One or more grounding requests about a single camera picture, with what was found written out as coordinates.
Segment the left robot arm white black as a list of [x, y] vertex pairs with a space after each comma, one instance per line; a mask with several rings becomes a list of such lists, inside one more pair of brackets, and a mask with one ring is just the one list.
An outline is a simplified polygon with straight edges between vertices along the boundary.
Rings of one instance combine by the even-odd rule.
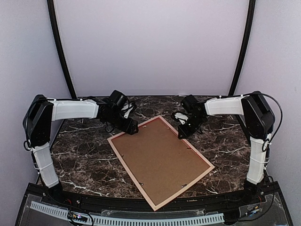
[[50, 154], [52, 122], [77, 118], [99, 119], [113, 129], [133, 135], [138, 132], [138, 123], [129, 115], [135, 108], [135, 102], [130, 102], [117, 90], [101, 100], [54, 99], [44, 95], [34, 98], [23, 119], [26, 137], [24, 147], [31, 151], [35, 169], [40, 173], [44, 185], [50, 189], [48, 198], [54, 204], [63, 205], [66, 202], [66, 194], [57, 188], [60, 181]]

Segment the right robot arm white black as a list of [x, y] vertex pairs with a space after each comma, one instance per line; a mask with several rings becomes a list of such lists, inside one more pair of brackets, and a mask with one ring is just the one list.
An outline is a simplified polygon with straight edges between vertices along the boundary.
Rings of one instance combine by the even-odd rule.
[[183, 98], [181, 105], [185, 113], [175, 112], [172, 117], [179, 121], [178, 138], [186, 139], [207, 121], [208, 116], [240, 115], [244, 117], [247, 134], [250, 137], [250, 162], [246, 176], [246, 190], [240, 193], [240, 200], [250, 204], [258, 197], [256, 187], [264, 179], [269, 163], [269, 146], [280, 127], [275, 127], [276, 117], [266, 101], [271, 96], [255, 91], [248, 94], [215, 97], [205, 102], [193, 95]]

